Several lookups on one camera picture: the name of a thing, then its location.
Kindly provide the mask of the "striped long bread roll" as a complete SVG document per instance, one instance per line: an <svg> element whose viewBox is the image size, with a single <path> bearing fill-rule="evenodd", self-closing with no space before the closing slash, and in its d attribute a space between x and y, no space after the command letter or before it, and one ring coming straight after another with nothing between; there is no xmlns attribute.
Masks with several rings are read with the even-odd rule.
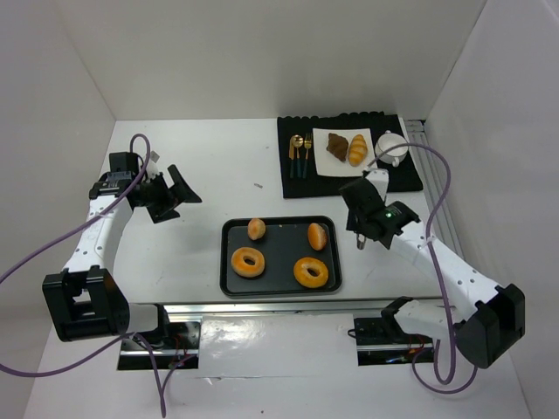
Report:
<svg viewBox="0 0 559 419"><path fill-rule="evenodd" d="M348 161L352 167L362 164L363 160L369 152L367 142L363 135L356 135L349 145Z"/></svg>

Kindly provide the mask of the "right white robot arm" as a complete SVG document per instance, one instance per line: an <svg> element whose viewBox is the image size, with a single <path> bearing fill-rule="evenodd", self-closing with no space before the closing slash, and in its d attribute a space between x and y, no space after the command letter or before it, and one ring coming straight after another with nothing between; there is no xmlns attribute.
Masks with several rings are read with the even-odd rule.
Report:
<svg viewBox="0 0 559 419"><path fill-rule="evenodd" d="M452 336L475 367L489 368L525 333L525 294L484 276L428 233L418 215L401 202L385 204L376 186L358 178L341 188L349 209L347 228L358 242L369 239L395 252L429 278L441 279L441 306L401 297L386 306L383 321L394 333L433 340Z"/></svg>

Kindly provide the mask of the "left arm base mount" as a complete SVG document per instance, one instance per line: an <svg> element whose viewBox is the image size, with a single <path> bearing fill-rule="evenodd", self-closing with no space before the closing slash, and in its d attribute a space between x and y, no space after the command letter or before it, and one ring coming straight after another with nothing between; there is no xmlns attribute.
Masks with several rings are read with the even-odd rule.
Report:
<svg viewBox="0 0 559 419"><path fill-rule="evenodd" d="M155 364L161 370L198 369L199 345L202 332L200 318L171 319L164 306L157 305L158 327L141 332L152 347ZM137 336L121 343L117 369L119 371L150 370L152 363L148 347Z"/></svg>

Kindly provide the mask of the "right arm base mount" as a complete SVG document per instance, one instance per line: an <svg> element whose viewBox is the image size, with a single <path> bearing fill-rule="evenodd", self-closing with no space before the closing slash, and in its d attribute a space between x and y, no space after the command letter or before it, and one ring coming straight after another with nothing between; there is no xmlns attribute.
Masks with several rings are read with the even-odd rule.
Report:
<svg viewBox="0 0 559 419"><path fill-rule="evenodd" d="M355 341L359 366L433 363L432 340L423 335L392 332L380 317L355 318L347 335Z"/></svg>

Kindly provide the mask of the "chocolate croissant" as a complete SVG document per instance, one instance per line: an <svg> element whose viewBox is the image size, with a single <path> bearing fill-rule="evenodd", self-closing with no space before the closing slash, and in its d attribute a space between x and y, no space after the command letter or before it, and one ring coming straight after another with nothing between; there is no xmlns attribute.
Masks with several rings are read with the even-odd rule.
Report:
<svg viewBox="0 0 559 419"><path fill-rule="evenodd" d="M345 162L349 151L349 142L339 134L329 133L327 151L339 161Z"/></svg>

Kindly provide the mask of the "metal tongs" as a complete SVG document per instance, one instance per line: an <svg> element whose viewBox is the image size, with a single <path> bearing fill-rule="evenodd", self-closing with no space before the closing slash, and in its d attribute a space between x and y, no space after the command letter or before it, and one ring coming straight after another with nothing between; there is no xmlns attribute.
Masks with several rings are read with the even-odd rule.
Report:
<svg viewBox="0 0 559 419"><path fill-rule="evenodd" d="M359 251L362 251L365 248L367 242L367 238L362 233L356 234L356 246Z"/></svg>

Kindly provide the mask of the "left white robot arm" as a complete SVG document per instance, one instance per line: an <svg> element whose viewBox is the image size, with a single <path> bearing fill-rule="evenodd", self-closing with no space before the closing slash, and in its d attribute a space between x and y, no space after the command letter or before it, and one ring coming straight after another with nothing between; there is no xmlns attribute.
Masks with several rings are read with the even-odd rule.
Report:
<svg viewBox="0 0 559 419"><path fill-rule="evenodd" d="M141 169L138 154L110 154L108 172L89 191L88 225L73 255L42 285L60 340L139 333L157 343L168 336L163 306L128 303L112 275L122 233L135 209L146 209L153 223L162 223L180 216L178 205L202 201L176 166L168 171L171 185L154 163Z"/></svg>

